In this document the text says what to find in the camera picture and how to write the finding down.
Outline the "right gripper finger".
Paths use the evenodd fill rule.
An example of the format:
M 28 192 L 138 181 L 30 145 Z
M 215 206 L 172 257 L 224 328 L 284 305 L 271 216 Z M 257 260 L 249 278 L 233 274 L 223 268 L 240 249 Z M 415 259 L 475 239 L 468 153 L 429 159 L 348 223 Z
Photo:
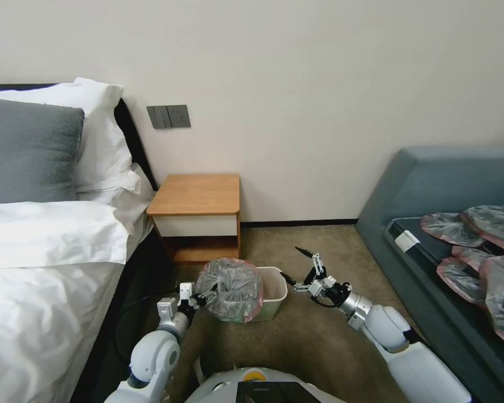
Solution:
M 291 276 L 289 276 L 288 274 L 284 273 L 284 272 L 280 272 L 280 275 L 282 276 L 282 278 L 285 280 L 285 282 L 292 287 L 293 291 L 294 292 L 297 292 L 297 293 L 309 293 L 309 288 L 310 288 L 310 285 L 312 283 L 312 274 L 308 274 L 305 279 L 301 282 L 298 282 L 296 281 L 294 278 L 292 278 Z
M 302 281 L 303 283 L 312 283 L 315 280 L 322 280 L 326 277 L 326 268 L 323 264 L 322 258 L 319 254 L 315 254 L 308 249 L 295 247 L 295 249 L 306 257 L 312 260 L 312 268 L 308 275 Z

